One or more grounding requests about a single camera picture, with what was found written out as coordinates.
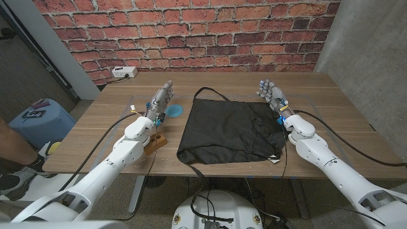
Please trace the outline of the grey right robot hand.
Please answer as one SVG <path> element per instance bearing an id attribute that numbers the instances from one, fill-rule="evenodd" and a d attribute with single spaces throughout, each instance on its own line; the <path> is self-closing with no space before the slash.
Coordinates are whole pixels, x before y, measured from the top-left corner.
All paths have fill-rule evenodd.
<path id="1" fill-rule="evenodd" d="M 294 114 L 294 112 L 289 107 L 288 100 L 286 96 L 282 93 L 281 89 L 275 85 L 274 82 L 266 80 L 261 80 L 259 83 L 259 91 L 256 92 L 258 96 L 268 103 L 272 111 L 275 111 L 283 119 L 286 119 Z"/>

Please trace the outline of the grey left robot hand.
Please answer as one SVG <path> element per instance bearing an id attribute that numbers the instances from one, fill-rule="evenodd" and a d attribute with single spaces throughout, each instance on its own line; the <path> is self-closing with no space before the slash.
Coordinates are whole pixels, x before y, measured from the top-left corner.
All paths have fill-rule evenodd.
<path id="1" fill-rule="evenodd" d="M 162 113 L 164 113 L 173 95 L 172 80 L 169 80 L 152 98 L 151 103 L 147 108 L 146 118 L 149 118 L 152 121 L 156 120 Z"/>

